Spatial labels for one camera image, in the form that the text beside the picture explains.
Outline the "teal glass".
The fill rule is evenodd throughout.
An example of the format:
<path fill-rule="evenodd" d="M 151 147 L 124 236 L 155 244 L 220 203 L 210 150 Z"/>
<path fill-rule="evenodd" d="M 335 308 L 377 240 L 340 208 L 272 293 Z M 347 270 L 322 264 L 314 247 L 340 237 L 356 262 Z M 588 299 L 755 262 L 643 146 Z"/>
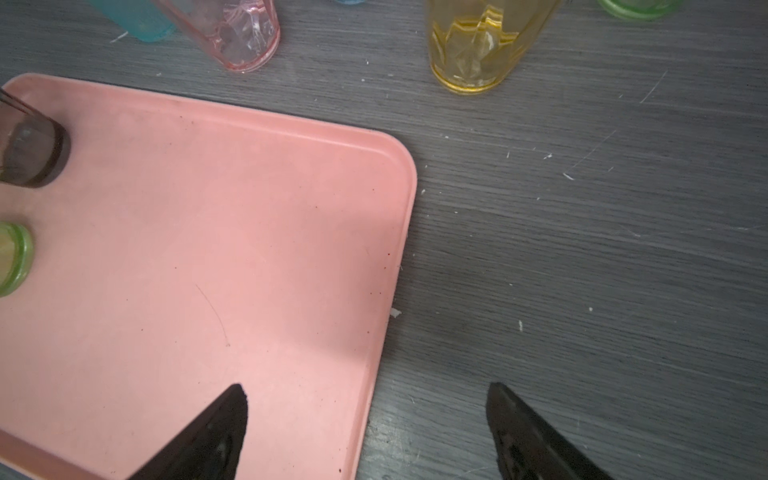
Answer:
<path fill-rule="evenodd" d="M 176 29 L 149 0 L 87 0 L 87 3 L 129 35 L 145 43 L 164 40 Z"/>

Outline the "tall dark grey glass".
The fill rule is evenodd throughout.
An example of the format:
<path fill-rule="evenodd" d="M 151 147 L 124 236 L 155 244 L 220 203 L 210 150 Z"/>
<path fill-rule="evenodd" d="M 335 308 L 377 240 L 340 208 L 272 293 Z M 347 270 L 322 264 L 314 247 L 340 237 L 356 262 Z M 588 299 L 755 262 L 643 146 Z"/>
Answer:
<path fill-rule="evenodd" d="M 71 151 L 66 129 L 1 90 L 1 182 L 41 188 L 63 171 Z"/>

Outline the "short yellow glass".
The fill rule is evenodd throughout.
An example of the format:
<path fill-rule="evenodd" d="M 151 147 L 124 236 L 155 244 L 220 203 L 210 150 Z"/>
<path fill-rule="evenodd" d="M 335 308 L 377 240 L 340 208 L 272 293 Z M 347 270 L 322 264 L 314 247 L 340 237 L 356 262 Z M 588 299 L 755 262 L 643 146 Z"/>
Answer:
<path fill-rule="evenodd" d="M 447 89 L 463 95 L 501 83 L 554 16 L 558 0 L 428 0 L 429 65 Z"/>

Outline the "short pink glass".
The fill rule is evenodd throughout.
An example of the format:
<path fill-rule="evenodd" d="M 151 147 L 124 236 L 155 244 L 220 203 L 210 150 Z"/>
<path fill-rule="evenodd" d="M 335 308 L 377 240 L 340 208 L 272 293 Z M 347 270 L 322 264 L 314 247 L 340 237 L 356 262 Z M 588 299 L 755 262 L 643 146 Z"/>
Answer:
<path fill-rule="evenodd" d="M 155 5 L 202 51 L 232 72 L 259 69 L 280 42 L 272 0 L 158 0 Z"/>

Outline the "pink tray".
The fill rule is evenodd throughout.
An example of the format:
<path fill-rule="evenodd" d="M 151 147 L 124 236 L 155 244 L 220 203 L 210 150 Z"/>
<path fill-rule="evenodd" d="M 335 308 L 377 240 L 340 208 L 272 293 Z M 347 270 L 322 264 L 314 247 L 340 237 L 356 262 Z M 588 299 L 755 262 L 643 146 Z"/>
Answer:
<path fill-rule="evenodd" d="M 3 186 L 35 255 L 1 301 L 1 462 L 125 479 L 227 387 L 241 479 L 352 479 L 417 187 L 373 130 L 27 73 L 72 139 Z"/>

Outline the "tall green glass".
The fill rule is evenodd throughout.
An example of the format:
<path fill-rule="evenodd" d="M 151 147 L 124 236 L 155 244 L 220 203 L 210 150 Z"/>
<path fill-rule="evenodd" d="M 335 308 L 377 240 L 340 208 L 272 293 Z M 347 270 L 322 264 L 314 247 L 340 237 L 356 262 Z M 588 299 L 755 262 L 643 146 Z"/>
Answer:
<path fill-rule="evenodd" d="M 24 225 L 1 222 L 1 296 L 16 291 L 26 280 L 34 259 L 34 241 Z"/>

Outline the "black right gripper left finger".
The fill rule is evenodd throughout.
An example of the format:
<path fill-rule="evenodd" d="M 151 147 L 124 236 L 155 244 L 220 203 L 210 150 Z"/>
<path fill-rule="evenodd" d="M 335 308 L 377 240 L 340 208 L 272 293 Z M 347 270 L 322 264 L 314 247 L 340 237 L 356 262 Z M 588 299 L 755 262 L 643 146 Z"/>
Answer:
<path fill-rule="evenodd" d="M 247 423 L 247 396 L 232 384 L 130 479 L 233 480 Z"/>

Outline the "short green glass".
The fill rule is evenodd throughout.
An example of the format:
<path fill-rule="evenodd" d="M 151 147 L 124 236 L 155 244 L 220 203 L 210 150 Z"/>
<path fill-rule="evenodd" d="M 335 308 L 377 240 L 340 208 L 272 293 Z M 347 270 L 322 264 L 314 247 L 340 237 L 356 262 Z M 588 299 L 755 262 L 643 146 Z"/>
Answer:
<path fill-rule="evenodd" d="M 653 21 L 675 12 L 683 0 L 598 0 L 610 15 L 628 21 Z"/>

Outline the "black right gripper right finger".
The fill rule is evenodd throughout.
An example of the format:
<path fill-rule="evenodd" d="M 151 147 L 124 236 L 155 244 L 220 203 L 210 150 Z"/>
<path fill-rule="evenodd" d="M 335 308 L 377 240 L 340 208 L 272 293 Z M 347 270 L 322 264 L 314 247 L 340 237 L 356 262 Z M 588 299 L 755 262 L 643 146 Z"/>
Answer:
<path fill-rule="evenodd" d="M 504 479 L 612 479 L 505 384 L 489 385 L 485 411 Z"/>

